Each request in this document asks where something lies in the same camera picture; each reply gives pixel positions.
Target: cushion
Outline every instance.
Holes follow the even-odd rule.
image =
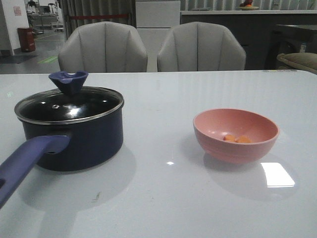
[[[317,74],[317,54],[292,53],[279,54],[277,60],[295,69],[305,70]]]

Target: floor mat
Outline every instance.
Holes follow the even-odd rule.
[[[36,56],[0,56],[0,63],[22,63]]]

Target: red trash bin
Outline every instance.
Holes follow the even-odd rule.
[[[31,27],[19,27],[18,35],[22,52],[31,52],[35,50],[33,29]]]

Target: blue handle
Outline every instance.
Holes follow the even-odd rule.
[[[0,209],[45,153],[59,153],[69,143],[67,135],[44,135],[24,142],[0,165]]]
[[[79,93],[87,77],[88,72],[86,71],[78,71],[75,74],[59,71],[49,75],[51,81],[60,89],[60,91],[68,96]]]

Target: lid knob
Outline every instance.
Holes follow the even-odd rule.
[[[67,96],[79,93],[87,77],[86,71],[78,71],[75,74],[59,71],[49,75],[50,80]]]

